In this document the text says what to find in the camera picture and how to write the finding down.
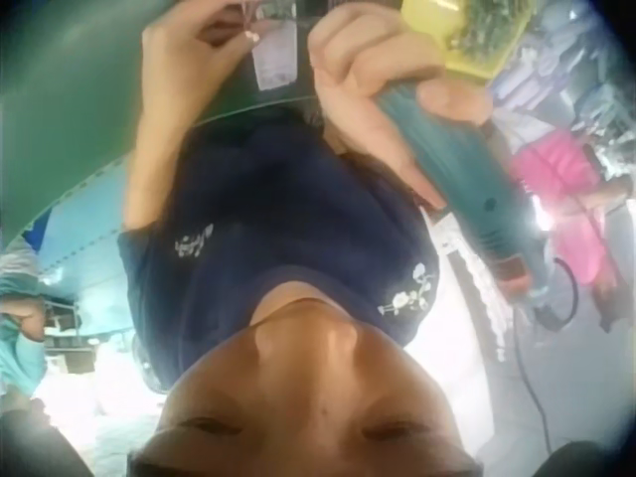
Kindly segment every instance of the small white tag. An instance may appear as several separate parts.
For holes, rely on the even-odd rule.
[[[291,6],[296,18],[296,4]],[[256,19],[265,18],[263,6],[256,10]],[[280,28],[265,35],[252,50],[258,89],[265,91],[295,82],[298,78],[298,35],[296,22],[283,22]]]

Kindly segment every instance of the t-shirt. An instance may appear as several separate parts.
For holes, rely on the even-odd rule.
[[[31,246],[17,237],[0,253],[0,300],[38,296],[38,263]],[[0,396],[9,385],[30,396],[46,372],[44,343],[28,339],[6,315],[0,316]]]
[[[305,124],[241,128],[199,131],[165,217],[119,238],[134,325],[161,383],[172,386],[292,280],[408,343],[438,280],[418,207],[379,175],[363,179]]]

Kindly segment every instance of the pink pants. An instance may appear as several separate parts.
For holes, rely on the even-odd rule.
[[[512,170],[539,196],[547,211],[569,194],[593,191],[600,182],[581,147],[565,130],[556,130],[521,149]],[[581,285],[589,285],[599,273],[611,270],[603,230],[603,211],[573,216],[553,230],[555,253],[570,266]]]

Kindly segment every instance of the hand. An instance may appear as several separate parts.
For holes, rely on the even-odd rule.
[[[153,134],[179,136],[195,123],[254,46],[240,0],[184,0],[143,32],[143,118]],[[264,24],[251,29],[264,33]]]
[[[384,162],[433,207],[443,207],[444,200],[416,167],[373,95],[392,80],[427,79],[417,91],[423,108],[482,124],[492,111],[486,90],[446,77],[443,54],[434,41],[411,30],[399,11],[377,4],[334,9],[314,27],[308,47],[321,105],[345,142]]]

